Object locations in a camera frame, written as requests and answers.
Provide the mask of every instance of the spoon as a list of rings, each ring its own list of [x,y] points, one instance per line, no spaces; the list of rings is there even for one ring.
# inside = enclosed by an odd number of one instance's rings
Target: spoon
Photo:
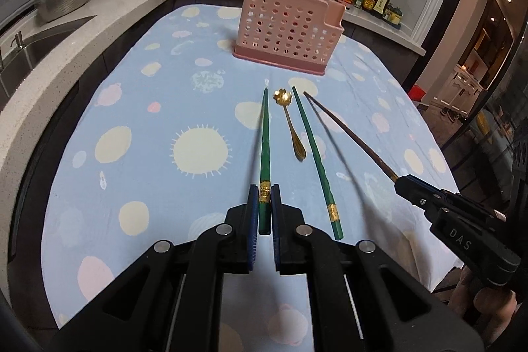
[[[299,136],[297,136],[297,133],[295,132],[294,126],[291,123],[290,114],[288,113],[288,108],[286,108],[289,104],[291,104],[291,93],[281,88],[279,91],[276,91],[273,94],[273,99],[275,99],[275,101],[281,107],[284,107],[286,119],[288,120],[288,126],[290,127],[291,140],[294,144],[295,156],[299,161],[303,161],[306,158],[306,150],[304,149],[303,143],[300,141]]]

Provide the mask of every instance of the metal basin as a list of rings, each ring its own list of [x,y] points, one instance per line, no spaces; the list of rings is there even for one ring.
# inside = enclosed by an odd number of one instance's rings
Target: metal basin
[[[12,51],[4,59],[4,70],[0,73],[0,110],[31,70],[58,44],[92,18],[93,16],[86,17],[44,30],[26,39],[24,49]]]

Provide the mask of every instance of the spoon handle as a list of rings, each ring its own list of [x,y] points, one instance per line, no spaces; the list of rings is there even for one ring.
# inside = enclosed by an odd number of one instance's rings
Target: spoon handle
[[[299,161],[303,161],[306,158],[306,150],[304,149],[303,143],[300,141],[299,136],[297,136],[294,126],[291,123],[288,108],[284,107],[284,112],[286,113],[286,119],[288,120],[288,126],[290,127],[291,141],[294,144],[295,157],[297,157]]]

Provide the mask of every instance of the perforated plastic basket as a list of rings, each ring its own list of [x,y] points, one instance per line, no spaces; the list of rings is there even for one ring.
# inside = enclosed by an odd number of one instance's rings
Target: perforated plastic basket
[[[333,0],[244,0],[233,55],[323,75],[344,12]]]

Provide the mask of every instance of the tablecloth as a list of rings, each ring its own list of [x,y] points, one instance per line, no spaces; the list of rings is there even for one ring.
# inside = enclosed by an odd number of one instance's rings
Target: tablecloth
[[[42,234],[46,294],[59,326],[157,240],[196,239],[245,202],[259,182],[259,117],[270,89],[271,182],[284,203],[329,233],[323,192],[307,150],[294,155],[279,88],[307,90],[398,174],[456,191],[425,122],[363,44],[342,36],[315,76],[232,56],[239,8],[174,10],[101,83],[64,151]],[[302,97],[339,209],[343,241],[371,239],[432,289],[456,257],[429,232],[423,211],[326,115]],[[306,278],[279,276],[271,236],[259,236],[255,270],[224,282],[220,350],[313,350]]]

